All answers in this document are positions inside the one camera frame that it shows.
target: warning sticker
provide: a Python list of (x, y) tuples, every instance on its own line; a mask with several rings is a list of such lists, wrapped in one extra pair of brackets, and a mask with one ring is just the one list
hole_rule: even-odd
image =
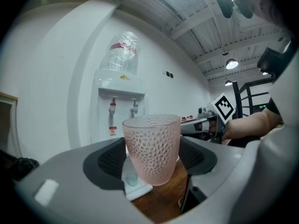
[(110, 131), (110, 136), (116, 135), (116, 127), (109, 127), (109, 131)]

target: wooden table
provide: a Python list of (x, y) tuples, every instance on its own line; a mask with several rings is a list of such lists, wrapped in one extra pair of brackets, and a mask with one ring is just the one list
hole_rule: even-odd
[(178, 217), (178, 200), (184, 196), (187, 172), (178, 160), (171, 179), (164, 185), (154, 186), (153, 190), (132, 201), (145, 216), (155, 223), (162, 223)]

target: ceiling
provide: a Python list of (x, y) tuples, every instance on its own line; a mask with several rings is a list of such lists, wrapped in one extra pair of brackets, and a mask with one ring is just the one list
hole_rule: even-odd
[[(42, 4), (87, 0), (31, 0), (28, 9)], [(257, 17), (234, 12), (225, 18), (216, 0), (120, 0), (120, 10), (150, 23), (170, 37), (194, 61), (211, 86), (224, 79), (252, 81), (265, 78), (256, 67), (267, 47), (283, 52), (290, 38), (285, 31)], [(233, 58), (239, 66), (225, 68)]]

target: light fixture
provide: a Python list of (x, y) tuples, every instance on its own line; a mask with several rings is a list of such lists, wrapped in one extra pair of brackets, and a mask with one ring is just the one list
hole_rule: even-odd
[(236, 68), (238, 66), (238, 64), (239, 63), (235, 59), (229, 59), (226, 62), (226, 69), (230, 70), (230, 69)]
[(225, 86), (232, 85), (233, 83), (230, 80), (225, 79)]

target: pink textured cup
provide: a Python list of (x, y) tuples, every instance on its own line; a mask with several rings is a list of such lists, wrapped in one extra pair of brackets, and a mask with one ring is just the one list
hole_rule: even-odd
[(176, 166), (180, 143), (180, 117), (148, 115), (125, 120), (123, 132), (132, 163), (146, 183), (168, 182)]

